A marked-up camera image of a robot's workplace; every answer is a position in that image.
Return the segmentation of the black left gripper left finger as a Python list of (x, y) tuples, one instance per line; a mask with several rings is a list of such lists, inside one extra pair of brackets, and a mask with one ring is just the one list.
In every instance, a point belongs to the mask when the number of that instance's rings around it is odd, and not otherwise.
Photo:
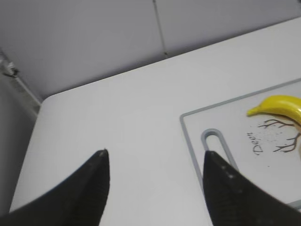
[(34, 201), (2, 216), (2, 226), (97, 226), (110, 190), (109, 153), (95, 152), (81, 167)]

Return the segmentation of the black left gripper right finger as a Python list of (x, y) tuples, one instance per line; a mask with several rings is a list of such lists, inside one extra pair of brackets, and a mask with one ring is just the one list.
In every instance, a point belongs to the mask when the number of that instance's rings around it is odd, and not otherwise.
[(299, 226), (301, 213), (245, 178), (217, 152), (206, 151), (206, 206), (215, 226)]

